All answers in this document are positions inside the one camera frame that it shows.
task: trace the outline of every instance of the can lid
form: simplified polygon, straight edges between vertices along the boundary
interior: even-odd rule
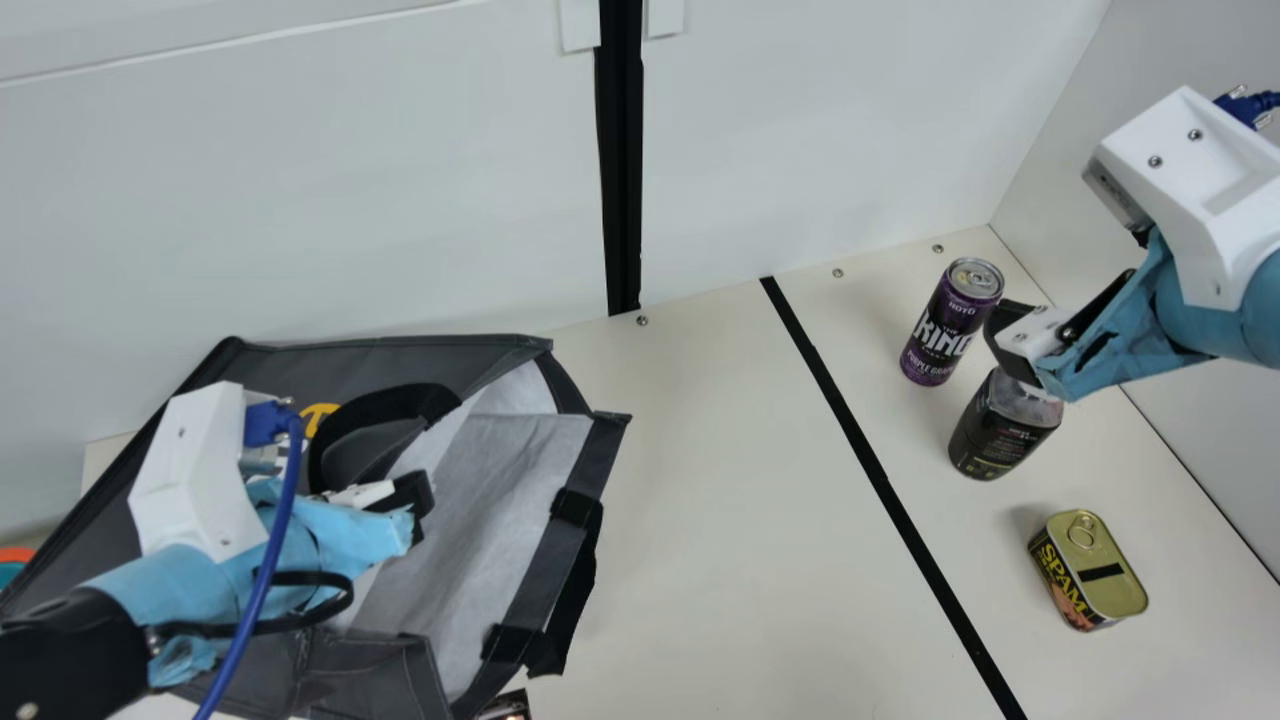
[[[951,263],[947,277],[957,291],[969,297],[1000,297],[1005,291],[1005,275],[995,265],[978,258],[961,258]]]
[[[1126,618],[1147,609],[1147,591],[1102,518],[1088,510],[1059,512],[1048,519],[1046,529],[1089,606],[1107,618]]]

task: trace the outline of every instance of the can label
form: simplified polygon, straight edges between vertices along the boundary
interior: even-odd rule
[[[993,265],[989,263],[983,265],[991,268],[991,273],[998,277],[1000,272]],[[955,266],[956,263],[952,263],[947,272],[942,273],[942,281],[938,282],[933,297],[915,323],[915,331],[908,338],[899,359],[902,373],[922,386],[940,386],[951,377],[960,357],[969,348],[974,333],[982,329],[982,323],[1000,301],[998,291],[980,299],[964,295],[951,282]]]
[[[1006,418],[991,407],[991,375],[960,415],[947,456],[951,465],[978,480],[995,480],[1027,459],[1057,428]]]
[[[1062,618],[1073,628],[1089,632],[1116,621],[1116,619],[1107,618],[1089,606],[1089,601],[1080,589],[1080,582],[1062,560],[1062,552],[1053,538],[1048,537],[1048,530],[1041,530],[1032,538],[1027,548],[1036,559],[1041,577],[1048,583],[1053,602],[1057,603]]]

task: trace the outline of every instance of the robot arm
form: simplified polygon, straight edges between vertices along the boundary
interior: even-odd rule
[[[1001,368],[1064,400],[1213,357],[1280,368],[1280,95],[1180,88],[1102,141],[1085,182],[1147,249],[1083,310],[1005,301]]]
[[[321,623],[351,603],[356,578],[403,555],[433,506],[426,474],[293,498],[275,477],[289,424],[296,482],[301,424],[287,404],[230,382],[170,400],[129,493],[142,556],[0,623],[0,666],[15,669],[0,708],[99,719],[219,666],[229,680],[241,625],[257,635]],[[378,466],[364,460],[348,464]],[[67,692],[68,659],[78,692]]]

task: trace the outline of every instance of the blue cable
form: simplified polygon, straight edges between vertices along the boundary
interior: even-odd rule
[[[1263,113],[1280,108],[1280,92],[1263,90],[1253,95],[1231,97],[1231,94],[1220,95],[1213,104],[1224,109],[1233,118],[1244,123],[1249,129],[1258,129],[1254,122]]]
[[[262,553],[262,566],[259,568],[257,579],[253,582],[253,592],[244,606],[244,615],[239,625],[236,626],[236,637],[232,638],[230,650],[223,660],[223,666],[218,670],[218,678],[209,688],[205,702],[200,703],[193,720],[209,720],[223,694],[227,693],[236,669],[248,650],[248,641],[253,637],[253,626],[262,614],[262,605],[266,602],[266,593],[271,588],[271,578],[275,575],[275,565],[280,561],[280,548],[284,547],[284,533],[289,529],[289,515],[293,514],[293,496],[298,489],[298,468],[302,465],[302,418],[291,414],[288,418],[289,429],[289,459],[284,466],[284,483],[280,486],[280,503],[275,507],[275,521],[271,524],[271,537],[266,541],[266,551]]]

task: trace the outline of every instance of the orange object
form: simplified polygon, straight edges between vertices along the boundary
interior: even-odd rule
[[[31,562],[36,556],[35,550],[26,547],[0,547],[0,562]]]

